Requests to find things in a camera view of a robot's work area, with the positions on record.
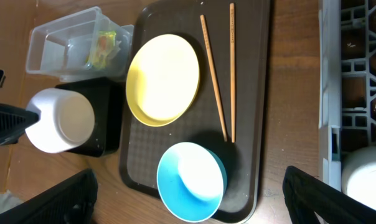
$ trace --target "yellow bowl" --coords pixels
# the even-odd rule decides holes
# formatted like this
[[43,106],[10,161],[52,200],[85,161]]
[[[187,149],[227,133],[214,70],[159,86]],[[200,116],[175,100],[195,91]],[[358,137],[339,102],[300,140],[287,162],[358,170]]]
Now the yellow bowl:
[[177,35],[160,35],[148,41],[131,62],[127,103],[143,124],[164,126],[188,109],[198,86],[199,63],[192,46]]

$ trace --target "table surface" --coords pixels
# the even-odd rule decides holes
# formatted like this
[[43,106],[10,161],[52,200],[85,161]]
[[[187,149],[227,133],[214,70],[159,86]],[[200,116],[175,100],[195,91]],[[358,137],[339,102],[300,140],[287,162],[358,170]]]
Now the table surface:
[[[154,0],[26,0],[15,6],[12,0],[1,1],[0,34],[10,42],[0,40],[0,45],[5,46],[4,52],[0,52],[0,64],[6,66],[3,61],[8,59],[17,63],[8,65],[10,72],[0,91],[0,101],[25,107],[38,91],[59,83],[56,78],[24,74],[29,31],[35,26],[93,6],[101,7],[119,25],[134,24],[144,6],[151,2]],[[313,176],[318,172],[318,0],[271,2],[260,189],[257,208],[247,223],[291,223],[282,193],[286,167],[293,165]],[[17,24],[22,25],[4,31]],[[99,159],[71,153],[46,154],[23,136],[16,145],[0,147],[0,189],[9,189],[20,199],[29,200],[91,168],[99,185],[94,213],[97,223],[182,223],[160,200],[122,183],[118,157],[118,152]]]

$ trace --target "blue bowl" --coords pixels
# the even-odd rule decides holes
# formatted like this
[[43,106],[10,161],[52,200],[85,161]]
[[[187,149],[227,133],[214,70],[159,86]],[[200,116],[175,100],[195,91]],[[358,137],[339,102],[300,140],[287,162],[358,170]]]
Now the blue bowl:
[[219,208],[227,174],[221,160],[202,146],[170,147],[157,168],[157,188],[166,208],[186,222],[202,222]]

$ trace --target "chopstick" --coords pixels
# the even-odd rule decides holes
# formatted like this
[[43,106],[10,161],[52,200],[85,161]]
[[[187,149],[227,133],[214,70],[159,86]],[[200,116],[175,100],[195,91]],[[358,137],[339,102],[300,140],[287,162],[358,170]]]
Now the chopstick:
[[224,121],[223,108],[222,108],[222,104],[221,104],[219,84],[217,83],[217,76],[215,74],[215,69],[214,69],[214,64],[213,64],[213,56],[212,56],[212,49],[210,48],[209,35],[207,34],[207,26],[206,26],[206,20],[205,20],[204,15],[200,16],[200,22],[202,23],[203,38],[205,39],[207,59],[209,61],[210,74],[212,75],[214,95],[215,95],[215,100],[217,102],[217,109],[219,110],[221,128],[223,130],[224,141],[226,142],[226,141],[228,141],[227,130],[225,129],[225,121]]
[[237,112],[237,90],[235,74],[235,5],[230,4],[230,53],[231,53],[231,128],[232,142],[235,142],[236,136],[236,112]]

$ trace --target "gray cloth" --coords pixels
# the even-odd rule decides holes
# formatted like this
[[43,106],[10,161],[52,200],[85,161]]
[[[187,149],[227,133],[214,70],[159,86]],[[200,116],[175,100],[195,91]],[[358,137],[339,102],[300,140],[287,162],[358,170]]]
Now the gray cloth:
[[23,201],[13,196],[12,193],[7,190],[5,194],[0,194],[0,214],[22,203]]

